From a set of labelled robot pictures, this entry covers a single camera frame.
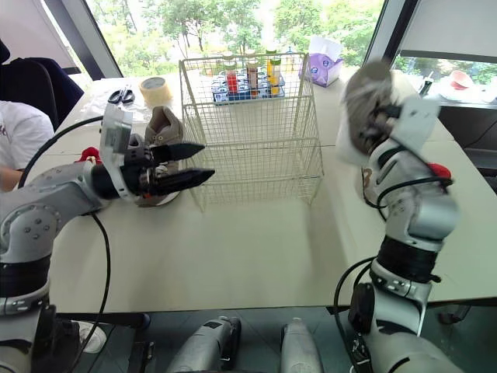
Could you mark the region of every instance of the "white cloth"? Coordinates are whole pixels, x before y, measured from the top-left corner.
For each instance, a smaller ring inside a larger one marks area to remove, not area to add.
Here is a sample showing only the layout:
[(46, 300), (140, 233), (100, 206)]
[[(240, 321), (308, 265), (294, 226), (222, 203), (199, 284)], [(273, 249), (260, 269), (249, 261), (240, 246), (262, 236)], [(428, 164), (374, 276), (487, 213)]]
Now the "white cloth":
[(54, 128), (49, 117), (25, 103), (0, 101), (0, 166), (24, 169)]

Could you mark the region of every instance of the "tape roll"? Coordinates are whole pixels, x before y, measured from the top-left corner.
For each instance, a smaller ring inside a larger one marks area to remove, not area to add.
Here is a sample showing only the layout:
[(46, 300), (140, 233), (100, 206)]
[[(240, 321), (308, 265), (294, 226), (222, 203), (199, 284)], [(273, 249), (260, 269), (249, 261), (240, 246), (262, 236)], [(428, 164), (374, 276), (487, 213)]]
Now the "tape roll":
[(165, 79), (158, 76), (140, 83), (140, 92), (149, 106), (164, 105), (172, 97)]

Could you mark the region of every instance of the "purple tissue box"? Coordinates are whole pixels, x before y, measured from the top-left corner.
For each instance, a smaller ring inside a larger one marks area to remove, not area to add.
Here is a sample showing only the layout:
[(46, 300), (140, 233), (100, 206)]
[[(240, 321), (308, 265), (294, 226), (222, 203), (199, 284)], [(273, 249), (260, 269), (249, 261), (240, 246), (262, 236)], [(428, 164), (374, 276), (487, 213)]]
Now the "purple tissue box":
[(309, 54), (309, 68), (311, 70), (312, 82), (327, 87), (340, 76), (343, 59), (333, 61), (326, 54)]

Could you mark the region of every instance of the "sneaker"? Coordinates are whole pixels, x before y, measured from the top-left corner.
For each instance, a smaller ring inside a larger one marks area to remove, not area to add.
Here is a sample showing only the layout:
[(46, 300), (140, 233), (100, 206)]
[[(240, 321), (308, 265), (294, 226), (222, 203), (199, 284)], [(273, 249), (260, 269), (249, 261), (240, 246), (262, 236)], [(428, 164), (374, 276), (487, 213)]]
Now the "sneaker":
[[(93, 324), (91, 322), (85, 321), (75, 321), (79, 324), (79, 341), (81, 345), (85, 342), (86, 337), (89, 335), (90, 330), (92, 330)], [(107, 340), (107, 336), (103, 330), (99, 327), (96, 327), (95, 331), (90, 338), (90, 341), (86, 345), (83, 352), (88, 354), (97, 354), (102, 350), (103, 345)]]
[[(183, 125), (167, 106), (157, 106), (152, 110), (152, 118), (145, 129), (145, 144), (147, 145), (172, 145), (183, 140)], [(177, 173), (179, 162), (165, 162), (157, 167), (158, 173)], [(137, 205), (140, 207), (153, 207), (167, 204), (178, 196), (179, 192), (166, 196), (140, 198)]]
[(354, 148), (364, 155), (386, 137), (373, 133), (373, 111), (391, 103), (390, 68), (381, 61), (370, 62), (350, 78), (344, 101), (348, 116), (349, 137)]

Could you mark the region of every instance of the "wire mesh basket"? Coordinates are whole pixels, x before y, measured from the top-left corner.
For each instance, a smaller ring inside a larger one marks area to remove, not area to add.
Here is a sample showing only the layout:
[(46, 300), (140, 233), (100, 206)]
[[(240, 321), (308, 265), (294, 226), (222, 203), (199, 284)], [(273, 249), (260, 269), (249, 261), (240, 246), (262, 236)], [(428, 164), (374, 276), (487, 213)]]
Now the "wire mesh basket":
[(306, 54), (179, 62), (187, 161), (216, 173), (192, 190), (200, 208), (281, 197), (312, 201), (323, 171)]

